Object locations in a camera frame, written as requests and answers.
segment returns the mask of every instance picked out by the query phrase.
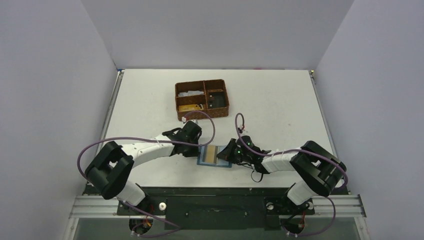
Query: gray wall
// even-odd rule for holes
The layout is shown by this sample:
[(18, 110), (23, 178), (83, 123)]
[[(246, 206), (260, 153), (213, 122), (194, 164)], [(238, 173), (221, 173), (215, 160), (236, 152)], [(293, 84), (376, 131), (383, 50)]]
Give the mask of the gray wall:
[(355, 0), (317, 87), (377, 239), (424, 239), (424, 1)]
[(79, 0), (0, 1), (0, 239), (62, 239), (116, 74)]
[(82, 0), (118, 68), (315, 69), (353, 0)]

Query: round white knob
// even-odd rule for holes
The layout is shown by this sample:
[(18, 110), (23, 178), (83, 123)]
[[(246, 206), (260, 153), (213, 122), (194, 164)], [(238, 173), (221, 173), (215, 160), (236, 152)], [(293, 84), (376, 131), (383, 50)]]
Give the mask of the round white knob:
[(167, 209), (167, 204), (164, 202), (159, 203), (159, 210), (163, 211)]

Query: wicker basket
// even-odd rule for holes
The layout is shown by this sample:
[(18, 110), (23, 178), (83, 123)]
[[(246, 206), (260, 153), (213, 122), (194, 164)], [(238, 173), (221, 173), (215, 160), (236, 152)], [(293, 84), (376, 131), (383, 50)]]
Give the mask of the wicker basket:
[[(179, 93), (184, 93), (188, 91), (202, 91), (204, 94), (200, 95), (191, 95), (191, 96), (178, 96)], [(225, 103), (224, 107), (210, 108), (209, 102), (211, 100), (211, 93), (215, 92), (224, 92)], [(187, 82), (178, 82), (175, 84), (175, 108), (178, 116), (178, 120), (181, 121), (181, 118), (188, 113), (188, 111), (179, 111), (179, 106), (182, 105), (191, 105), (191, 104), (202, 104), (202, 112), (207, 113), (211, 118), (220, 118), (227, 117), (230, 107), (230, 102), (228, 101), (227, 89), (225, 86), (225, 81), (222, 79), (215, 80), (204, 80), (204, 81), (187, 81)], [(205, 115), (201, 113), (194, 112), (190, 114), (190, 119), (205, 119)]]

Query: tabletop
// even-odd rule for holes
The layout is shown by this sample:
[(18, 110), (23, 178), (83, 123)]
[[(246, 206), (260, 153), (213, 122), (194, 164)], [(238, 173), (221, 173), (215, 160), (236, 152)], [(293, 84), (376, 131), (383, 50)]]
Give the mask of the tabletop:
[[(154, 138), (182, 127), (177, 119), (175, 83), (223, 79), (229, 99), (228, 117), (213, 118), (213, 145), (237, 138), (234, 118), (243, 113), (254, 144), (264, 150), (287, 150), (313, 140), (332, 153), (329, 136), (307, 70), (125, 69), (106, 138)], [(198, 121), (200, 143), (212, 136), (208, 119)], [(117, 141), (119, 144), (132, 141)], [(259, 183), (251, 170), (197, 165), (196, 157), (162, 157), (135, 167), (129, 180), (145, 187), (280, 187), (299, 181), (294, 171), (273, 172)]]

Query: purple cable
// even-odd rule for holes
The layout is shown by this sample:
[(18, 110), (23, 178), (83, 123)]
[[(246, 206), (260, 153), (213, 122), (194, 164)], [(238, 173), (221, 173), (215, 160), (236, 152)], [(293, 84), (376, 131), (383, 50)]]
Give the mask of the purple cable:
[[(187, 145), (187, 146), (193, 146), (193, 147), (202, 147), (202, 146), (209, 145), (210, 143), (212, 143), (212, 141), (213, 141), (213, 140), (214, 140), (214, 138), (215, 138), (215, 124), (214, 124), (214, 121), (213, 121), (213, 120), (212, 120), (212, 118), (211, 118), (208, 114), (206, 114), (205, 112), (197, 111), (197, 110), (188, 112), (186, 115), (184, 115), (184, 117), (185, 117), (185, 118), (187, 118), (187, 116), (188, 116), (188, 115), (190, 115), (190, 114), (192, 114), (192, 113), (201, 113), (201, 114), (205, 115), (205, 116), (206, 116), (206, 117), (210, 120), (210, 123), (212, 124), (213, 132), (212, 132), (212, 137), (210, 138), (210, 140), (209, 140), (208, 142), (203, 143), (203, 144), (194, 144), (194, 143), (188, 143), (188, 142), (182, 142), (182, 141), (153, 140), (153, 139), (146, 139), (146, 138), (141, 138), (141, 137), (132, 137), (132, 136), (118, 136), (118, 137), (105, 138), (105, 139), (103, 139), (103, 140), (100, 140), (100, 141), (97, 141), (97, 142), (93, 142), (92, 144), (90, 144), (90, 145), (88, 145), (88, 146), (84, 147), (84, 149), (82, 149), (82, 151), (79, 153), (79, 155), (78, 155), (78, 159), (76, 160), (76, 165), (77, 165), (77, 167), (78, 167), (78, 171), (79, 171), (79, 173), (80, 173), (80, 174), (81, 174), (81, 175), (82, 175), (82, 176), (83, 176), (86, 180), (88, 180), (88, 179), (87, 179), (87, 176), (84, 174), (84, 172), (83, 172), (83, 170), (82, 170), (82, 168), (81, 168), (81, 157), (83, 156), (83, 154), (84, 154), (84, 153), (85, 153), (85, 152), (86, 152), (89, 148), (91, 148), (91, 147), (93, 147), (93, 146), (96, 146), (97, 144), (104, 143), (104, 142), (109, 142), (109, 141), (114, 141), (114, 140), (134, 140), (134, 141), (142, 141), (142, 142), (147, 142), (147, 143), (157, 143), (157, 142), (159, 142), (159, 143), (164, 143), (164, 144), (181, 144), (181, 145)], [(155, 215), (152, 215), (152, 214), (150, 214), (150, 213), (148, 213), (148, 212), (146, 212), (146, 211), (143, 211), (143, 210), (141, 210), (141, 209), (138, 209), (137, 207), (135, 207), (135, 206), (133, 206), (133, 205), (131, 205), (131, 204), (127, 203), (127, 202), (124, 202), (124, 204), (125, 204), (125, 205), (127, 205), (128, 207), (130, 207), (130, 208), (132, 208), (132, 209), (134, 209), (134, 210), (136, 210), (136, 211), (138, 211), (138, 212), (140, 212), (140, 213), (144, 214), (144, 215), (150, 216), (150, 217), (152, 217), (152, 218), (154, 218), (154, 219), (157, 219), (157, 220), (159, 220), (159, 221), (161, 221), (161, 222), (164, 222), (164, 223), (166, 223), (166, 224), (169, 224), (169, 225), (172, 225), (172, 226), (174, 226), (174, 227), (177, 227), (177, 229), (174, 229), (174, 230), (171, 230), (171, 231), (167, 231), (167, 232), (159, 233), (159, 234), (156, 234), (156, 235), (145, 235), (145, 236), (140, 235), (140, 237), (143, 237), (143, 238), (156, 238), (156, 237), (161, 237), (161, 236), (164, 236), (164, 235), (168, 235), (168, 234), (171, 234), (171, 233), (177, 232), (177, 231), (179, 231), (179, 230), (181, 229), (181, 227), (180, 227), (180, 226), (178, 226), (177, 224), (172, 223), (172, 222), (170, 222), (170, 221), (168, 221), (168, 220), (166, 220), (166, 219), (162, 219), (162, 218), (157, 217), (157, 216), (155, 216)], [(132, 230), (137, 229), (137, 227), (139, 227), (140, 225), (141, 225), (141, 224), (138, 224), (138, 225), (134, 226)]]
[(285, 151), (279, 151), (279, 152), (275, 152), (274, 154), (263, 154), (261, 152), (257, 152), (253, 149), (251, 149), (246, 143), (245, 141), (243, 141), (242, 139), (242, 135), (239, 132), (239, 128), (238, 128), (238, 124), (237, 124), (237, 120), (238, 117), (241, 116), (241, 119), (243, 121), (242, 125), (245, 125), (245, 117), (243, 116), (243, 114), (241, 112), (237, 113), (235, 115), (235, 131), (237, 132), (238, 135), (238, 139), (240, 140), (240, 142), (252, 153), (262, 156), (262, 157), (271, 157), (273, 155), (280, 155), (280, 154), (288, 154), (288, 153), (293, 153), (293, 152), (299, 152), (299, 153), (305, 153), (305, 154), (309, 154), (311, 156), (314, 156), (316, 158), (319, 158), (320, 160), (326, 161), (327, 163), (333, 165), (337, 170), (339, 170), (341, 172), (341, 174), (344, 177), (344, 183), (343, 185), (341, 185), (338, 188), (335, 188), (334, 190), (340, 190), (343, 189), (344, 187), (346, 187), (346, 185), (348, 184), (348, 175), (346, 174), (346, 172), (343, 170), (343, 168), (341, 168), (338, 164), (336, 164), (335, 162), (331, 161), (329, 158), (325, 157), (325, 156), (321, 156), (319, 154), (316, 154), (315, 152), (311, 152), (311, 151), (307, 151), (307, 150), (303, 150), (303, 149), (289, 149), (289, 150), (285, 150)]
[[(323, 232), (327, 231), (334, 224), (334, 222), (336, 220), (336, 206), (334, 205), (334, 202), (333, 202), (333, 200), (331, 200), (331, 198), (329, 198), (327, 196), (325, 196), (324, 198), (328, 199), (331, 202), (331, 205), (332, 205), (333, 214), (332, 214), (331, 222), (326, 227), (324, 227), (323, 229), (321, 229), (319, 231), (311, 232), (311, 233), (300, 233), (300, 234), (297, 235), (298, 237), (308, 237), (308, 236), (322, 234)], [(295, 234), (293, 234), (289, 231), (287, 231), (287, 232), (288, 232), (289, 235), (295, 236)]]
[(205, 115), (209, 120), (210, 123), (212, 124), (212, 128), (213, 128), (213, 133), (212, 133), (212, 137), (210, 138), (210, 140), (207, 143), (203, 143), (203, 144), (194, 144), (194, 143), (188, 143), (188, 142), (182, 142), (182, 141), (168, 141), (168, 140), (153, 140), (153, 139), (146, 139), (146, 138), (141, 138), (141, 137), (132, 137), (132, 136), (117, 136), (117, 137), (110, 137), (110, 138), (105, 138), (103, 140), (100, 141), (96, 141), (93, 142), (92, 144), (86, 146), (78, 155), (78, 159), (76, 160), (76, 165), (78, 167), (78, 171), (79, 173), (86, 179), (87, 176), (84, 174), (83, 170), (81, 169), (81, 157), (83, 156), (83, 154), (91, 147), (97, 145), (97, 144), (101, 144), (104, 142), (109, 142), (109, 141), (114, 141), (114, 140), (134, 140), (134, 141), (141, 141), (141, 142), (147, 142), (147, 143), (164, 143), (164, 144), (181, 144), (181, 145), (187, 145), (187, 146), (193, 146), (193, 147), (202, 147), (202, 146), (206, 146), (209, 145), (210, 143), (212, 143), (212, 141), (215, 138), (215, 124), (214, 121), (212, 120), (212, 118), (206, 114), (205, 112), (202, 111), (190, 111), (188, 112), (186, 115), (184, 115), (185, 118), (187, 118), (188, 115), (192, 114), (192, 113), (201, 113), (203, 115)]
[[(154, 219), (157, 219), (157, 220), (159, 220), (159, 221), (161, 221), (161, 222), (164, 222), (164, 223), (166, 223), (166, 224), (172, 225), (172, 226), (174, 226), (174, 227), (176, 227), (176, 228), (177, 228), (177, 229), (174, 229), (174, 230), (170, 230), (170, 231), (162, 232), (162, 233), (155, 234), (155, 235), (143, 235), (143, 234), (140, 234), (140, 237), (141, 237), (141, 238), (157, 238), (157, 237), (161, 237), (161, 236), (165, 236), (165, 235), (168, 235), (168, 234), (172, 234), (172, 233), (175, 233), (175, 232), (177, 232), (177, 231), (181, 230), (181, 227), (180, 227), (180, 226), (178, 226), (177, 224), (173, 223), (173, 222), (170, 222), (170, 221), (168, 221), (168, 220), (166, 220), (166, 219), (163, 219), (163, 218), (157, 217), (157, 216), (155, 216), (155, 215), (153, 215), (153, 214), (150, 214), (150, 213), (148, 213), (148, 212), (146, 212), (146, 211), (143, 211), (143, 210), (141, 210), (141, 209), (139, 209), (139, 208), (137, 208), (137, 207), (135, 207), (135, 206), (133, 206), (133, 205), (129, 204), (128, 202), (124, 202), (123, 204), (127, 205), (128, 207), (132, 208), (133, 210), (136, 210), (137, 212), (139, 212), (139, 213), (141, 213), (141, 214), (147, 215), (147, 216), (149, 216), (149, 217), (152, 217), (152, 218), (154, 218)], [(131, 230), (132, 230), (133, 232), (136, 232), (136, 229), (137, 229), (139, 226), (141, 226), (141, 225), (143, 225), (143, 223), (140, 223), (140, 224), (135, 225), (135, 226), (134, 226)]]

